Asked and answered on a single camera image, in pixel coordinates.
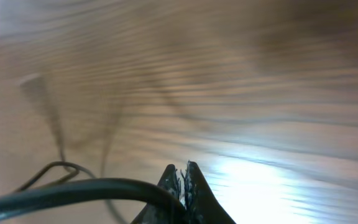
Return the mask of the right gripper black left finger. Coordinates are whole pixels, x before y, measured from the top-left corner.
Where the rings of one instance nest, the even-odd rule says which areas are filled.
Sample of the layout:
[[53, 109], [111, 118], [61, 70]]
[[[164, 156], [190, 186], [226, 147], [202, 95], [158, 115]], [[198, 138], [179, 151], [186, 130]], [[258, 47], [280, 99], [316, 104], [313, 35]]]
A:
[[166, 166], [160, 180], [151, 190], [146, 206], [131, 221], [131, 224], [180, 224], [185, 209], [179, 202], [181, 193], [179, 178], [173, 164]]

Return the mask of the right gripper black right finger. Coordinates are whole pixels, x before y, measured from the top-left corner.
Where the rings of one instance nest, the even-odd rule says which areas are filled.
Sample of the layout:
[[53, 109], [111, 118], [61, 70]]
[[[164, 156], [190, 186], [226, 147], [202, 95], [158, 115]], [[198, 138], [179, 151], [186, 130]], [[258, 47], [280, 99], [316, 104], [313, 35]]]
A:
[[236, 224], [219, 204], [196, 162], [188, 161], [183, 180], [188, 223]]

